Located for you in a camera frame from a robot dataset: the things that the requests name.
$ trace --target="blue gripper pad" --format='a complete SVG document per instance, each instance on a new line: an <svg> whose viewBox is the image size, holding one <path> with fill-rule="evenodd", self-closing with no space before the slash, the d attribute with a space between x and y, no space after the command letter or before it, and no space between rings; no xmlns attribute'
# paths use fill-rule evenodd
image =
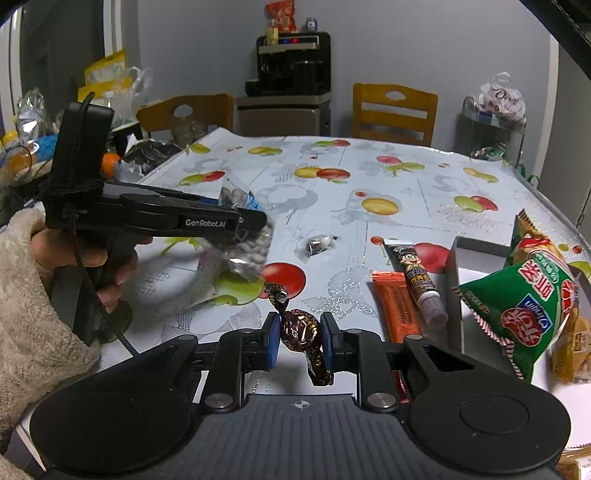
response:
<svg viewBox="0 0 591 480"><path fill-rule="evenodd" d="M273 325L269 331L269 347L267 349L267 368L272 370L277 364L277 353L279 352L281 316L276 313Z"/></svg>
<svg viewBox="0 0 591 480"><path fill-rule="evenodd" d="M320 315L320 333L322 334L322 353L324 354L324 365L328 370L332 369L332 341L324 314Z"/></svg>

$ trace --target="fruit pattern tablecloth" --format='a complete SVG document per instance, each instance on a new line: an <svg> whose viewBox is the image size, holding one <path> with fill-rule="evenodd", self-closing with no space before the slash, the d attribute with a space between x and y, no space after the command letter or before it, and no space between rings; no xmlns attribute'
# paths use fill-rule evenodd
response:
<svg viewBox="0 0 591 480"><path fill-rule="evenodd" d="M231 172L275 222L264 269L285 284L290 307L316 315L330 310L341 329L373 330L382 338L369 289L372 270L390 270L384 239L415 244L443 292L441 275L457 235L508 244L522 208L559 245L568 262L591 274L589 249L574 227L501 162L471 160L432 148L314 137L243 138L218 129L144 179L148 185L217 198ZM333 250L307 261L296 249L308 237L338 237ZM139 350L185 332L214 342L224 332L262 325L271 310L262 283L224 274L209 285L212 301L186 308L199 283L200 239L154 239L138 246L136 279L128 286L126 336ZM102 367L128 357L119 342L103 345ZM281 345L272 372L253 372L246 391L342 393L355 377L336 374L313 387L303 354Z"/></svg>

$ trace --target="red snack bag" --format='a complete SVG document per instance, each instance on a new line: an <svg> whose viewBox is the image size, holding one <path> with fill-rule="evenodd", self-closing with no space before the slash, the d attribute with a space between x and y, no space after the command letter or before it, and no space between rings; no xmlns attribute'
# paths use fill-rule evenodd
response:
<svg viewBox="0 0 591 480"><path fill-rule="evenodd" d="M266 6L269 15L274 20L274 26L279 29L280 33L295 33L297 32L296 21L294 14L294 0L280 0L273 2Z"/></svg>

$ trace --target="snack tube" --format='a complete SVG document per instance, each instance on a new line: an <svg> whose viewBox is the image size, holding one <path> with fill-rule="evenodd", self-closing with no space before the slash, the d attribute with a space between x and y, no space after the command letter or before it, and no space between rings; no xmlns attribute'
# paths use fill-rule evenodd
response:
<svg viewBox="0 0 591 480"><path fill-rule="evenodd" d="M441 302L441 295L424 269L414 246L394 244L390 240L386 240L384 246L391 260L396 261L404 270L414 301L427 325L445 324L447 312Z"/></svg>
<svg viewBox="0 0 591 480"><path fill-rule="evenodd" d="M422 335L419 313L410 296L404 274L374 271L372 280L384 310L390 341L401 343L410 333Z"/></svg>

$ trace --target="beige fleece sleeve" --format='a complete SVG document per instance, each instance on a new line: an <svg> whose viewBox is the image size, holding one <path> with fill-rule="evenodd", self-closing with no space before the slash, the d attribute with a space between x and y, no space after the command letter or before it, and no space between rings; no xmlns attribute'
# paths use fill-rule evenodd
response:
<svg viewBox="0 0 591 480"><path fill-rule="evenodd" d="M60 321L39 278L28 245L44 221L40 210L22 210L0 233L0 439L29 403L98 359L98 347ZM0 478L28 477L0 457Z"/></svg>

